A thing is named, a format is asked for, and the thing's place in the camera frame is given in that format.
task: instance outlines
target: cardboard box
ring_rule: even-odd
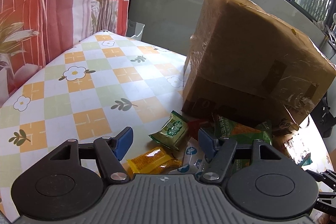
[[[298,130],[336,76],[301,31],[249,0],[204,0],[184,66],[182,111]]]

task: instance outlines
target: checkered tablecloth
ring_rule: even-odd
[[[149,148],[172,110],[182,107],[185,56],[101,31],[60,55],[0,109],[0,210],[18,217],[13,181],[67,139],[93,142],[126,126],[134,141],[124,159]],[[96,170],[95,161],[83,166]]]

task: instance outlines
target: red snack package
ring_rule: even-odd
[[[198,131],[201,127],[210,127],[210,122],[206,119],[188,122],[188,134],[198,141]]]

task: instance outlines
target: metal screw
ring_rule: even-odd
[[[110,178],[113,179],[113,180],[122,181],[122,180],[125,180],[127,178],[127,175],[125,173],[122,173],[122,172],[115,172],[110,176]]]
[[[203,175],[203,178],[206,180],[217,180],[219,179],[219,175],[214,172],[208,172]]]

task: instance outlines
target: snack package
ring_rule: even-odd
[[[310,150],[303,143],[300,134],[291,133],[284,136],[273,136],[273,140],[273,146],[298,166],[312,163]]]
[[[203,156],[203,159],[202,159],[202,161],[201,161],[201,164],[200,164],[200,166],[199,166],[198,172],[195,174],[195,176],[196,176],[197,179],[199,179],[200,176],[202,175],[202,173],[204,172],[204,170],[205,170],[206,168],[209,167],[209,163],[210,163],[210,162],[211,162],[211,160],[209,160],[209,159],[207,158],[207,156],[204,155],[204,156]]]
[[[270,121],[263,122],[257,125],[256,128],[250,128],[218,114],[213,114],[213,119],[215,121],[216,138],[234,138],[240,144],[252,144],[253,140],[261,139],[268,144],[272,144]]]
[[[184,152],[183,166],[176,170],[170,171],[169,175],[197,173],[203,157],[204,152],[199,147],[198,141],[196,141],[194,138],[190,138],[187,148]]]
[[[210,122],[206,119],[188,122],[188,135],[198,141],[198,131],[201,127],[209,127]]]
[[[158,132],[150,134],[152,140],[167,146],[168,148],[179,150],[178,145],[188,131],[188,125],[184,118],[175,111],[172,111],[169,120]]]
[[[162,147],[142,154],[132,160],[127,160],[128,165],[135,174],[160,174],[168,169],[180,167],[182,162],[172,158]]]

